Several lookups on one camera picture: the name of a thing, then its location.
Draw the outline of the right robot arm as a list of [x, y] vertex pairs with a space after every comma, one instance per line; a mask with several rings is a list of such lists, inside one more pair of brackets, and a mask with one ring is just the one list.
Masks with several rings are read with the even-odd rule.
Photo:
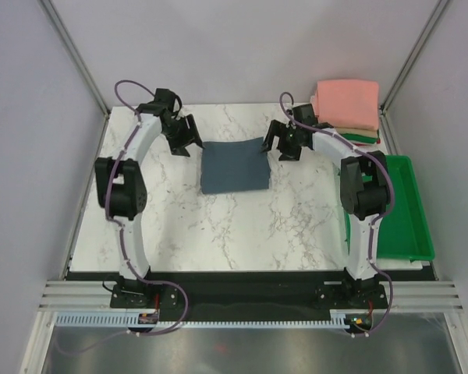
[[366, 151], [341, 136], [327, 122], [318, 122], [311, 104], [284, 109], [287, 122], [270, 122], [261, 152], [272, 149], [278, 138], [280, 161], [297, 161], [304, 147], [324, 154], [339, 170], [339, 197], [349, 216], [349, 255], [346, 272], [353, 279], [342, 286], [343, 301], [362, 305], [370, 297], [364, 282], [378, 273], [379, 228], [392, 212], [395, 191], [388, 174], [386, 155]]

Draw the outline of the right aluminium frame post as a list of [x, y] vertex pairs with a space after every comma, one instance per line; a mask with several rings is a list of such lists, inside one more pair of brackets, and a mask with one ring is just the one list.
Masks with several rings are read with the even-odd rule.
[[388, 93], [386, 94], [385, 99], [380, 105], [380, 112], [382, 115], [385, 115], [388, 109], [392, 106], [393, 101], [397, 97], [403, 84], [407, 80], [415, 64], [417, 63], [424, 49], [426, 48], [428, 41], [431, 39], [432, 35], [436, 31], [438, 25], [442, 21], [444, 15], [448, 11], [451, 4], [451, 0], [436, 1], [434, 8], [432, 9], [429, 17], [427, 18], [427, 21], [425, 22], [422, 30], [420, 31], [412, 48], [410, 49], [406, 60], [402, 64], [402, 67], [399, 70], [397, 77], [395, 78]]

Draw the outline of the left aluminium frame post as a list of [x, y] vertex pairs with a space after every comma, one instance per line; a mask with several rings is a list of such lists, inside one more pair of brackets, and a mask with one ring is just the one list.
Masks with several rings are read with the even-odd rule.
[[66, 50], [71, 62], [74, 64], [76, 71], [80, 75], [80, 78], [82, 79], [84, 86], [89, 91], [94, 103], [97, 105], [104, 118], [107, 119], [111, 110], [106, 100], [103, 98], [101, 91], [98, 89], [94, 77], [83, 60], [83, 57], [70, 35], [59, 11], [56, 9], [54, 2], [51, 0], [38, 0], [37, 3], [46, 15], [48, 22], [58, 36], [58, 39]]

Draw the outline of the green plastic tray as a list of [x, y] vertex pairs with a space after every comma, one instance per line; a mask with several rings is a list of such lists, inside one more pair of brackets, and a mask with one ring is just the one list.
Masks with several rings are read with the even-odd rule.
[[431, 261], [434, 246], [411, 160], [388, 155], [388, 173], [395, 190], [395, 207], [381, 222], [379, 259]]

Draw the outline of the folded salmon pink t-shirt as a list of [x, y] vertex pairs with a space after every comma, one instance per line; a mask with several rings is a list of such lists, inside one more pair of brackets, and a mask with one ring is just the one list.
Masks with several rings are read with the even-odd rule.
[[310, 97], [314, 113], [320, 122], [337, 128], [376, 131], [379, 84], [361, 79], [330, 79], [317, 83]]

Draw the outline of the aluminium frame post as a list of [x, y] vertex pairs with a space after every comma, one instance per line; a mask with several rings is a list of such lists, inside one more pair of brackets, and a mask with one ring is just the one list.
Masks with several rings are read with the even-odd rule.
[[448, 11], [451, 4], [451, 0], [436, 1], [434, 8], [432, 9], [429, 17], [427, 18], [427, 21], [425, 22], [422, 30], [420, 31], [412, 48], [410, 49], [406, 60], [402, 64], [402, 67], [399, 70], [397, 77], [395, 78], [388, 93], [386, 94], [385, 99], [380, 105], [380, 112], [382, 115], [385, 115], [388, 109], [392, 106], [393, 101], [397, 97], [403, 84], [407, 80], [415, 64], [417, 63], [424, 49], [426, 48], [428, 41], [431, 39], [432, 35], [436, 31], [438, 25], [442, 21], [444, 15]]
[[59, 11], [56, 9], [54, 2], [51, 0], [38, 0], [37, 3], [46, 15], [48, 22], [58, 36], [58, 39], [66, 50], [71, 62], [74, 64], [76, 71], [80, 75], [80, 78], [82, 79], [84, 86], [89, 91], [94, 103], [97, 105], [104, 118], [107, 119], [111, 110], [106, 100], [103, 98], [101, 91], [98, 89], [94, 77], [83, 60], [83, 57], [70, 35]]

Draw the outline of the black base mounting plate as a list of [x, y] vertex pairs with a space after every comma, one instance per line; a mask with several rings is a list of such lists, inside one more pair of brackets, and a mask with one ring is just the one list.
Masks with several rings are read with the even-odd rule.
[[388, 305], [380, 277], [354, 280], [346, 270], [261, 272], [150, 272], [145, 284], [115, 279], [114, 309], [175, 309], [200, 304], [301, 305], [319, 309], [383, 309]]

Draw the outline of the blue-grey t-shirt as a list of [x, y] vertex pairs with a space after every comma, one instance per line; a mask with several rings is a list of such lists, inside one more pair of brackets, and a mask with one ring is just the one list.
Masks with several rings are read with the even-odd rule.
[[271, 168], [261, 152], [264, 138], [206, 142], [201, 156], [200, 189], [204, 195], [269, 189]]

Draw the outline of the folded beige t-shirt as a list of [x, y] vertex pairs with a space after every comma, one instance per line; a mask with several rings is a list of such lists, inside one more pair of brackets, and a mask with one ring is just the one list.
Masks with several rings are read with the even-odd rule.
[[369, 129], [355, 129], [355, 128], [336, 128], [336, 131], [342, 135], [344, 133], [353, 133], [362, 136], [369, 136], [369, 137], [379, 137], [378, 130], [369, 130]]

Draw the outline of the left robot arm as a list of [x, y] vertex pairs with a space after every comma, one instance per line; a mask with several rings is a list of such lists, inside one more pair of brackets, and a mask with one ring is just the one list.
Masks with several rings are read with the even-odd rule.
[[187, 147], [202, 147], [192, 115], [182, 115], [180, 97], [170, 89], [157, 88], [153, 100], [133, 109], [133, 127], [111, 157], [94, 163], [97, 201], [108, 222], [115, 225], [119, 252], [119, 275], [133, 282], [128, 296], [138, 306], [154, 301], [157, 281], [149, 279], [151, 266], [144, 251], [142, 215], [147, 206], [147, 187], [141, 164], [153, 142], [164, 136], [171, 155], [189, 157]]

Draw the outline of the folded green t-shirt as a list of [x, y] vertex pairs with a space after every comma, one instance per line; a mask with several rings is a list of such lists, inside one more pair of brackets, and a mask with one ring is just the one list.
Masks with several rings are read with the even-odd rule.
[[379, 139], [377, 136], [369, 137], [369, 136], [362, 136], [362, 135], [353, 134], [353, 133], [344, 133], [342, 134], [342, 137], [356, 145], [358, 142], [373, 142], [375, 139]]

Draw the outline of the folded red t-shirt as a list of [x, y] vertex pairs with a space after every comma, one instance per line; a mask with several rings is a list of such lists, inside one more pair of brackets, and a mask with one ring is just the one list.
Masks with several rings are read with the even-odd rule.
[[377, 146], [381, 144], [381, 139], [375, 139], [373, 142], [358, 142], [358, 146]]

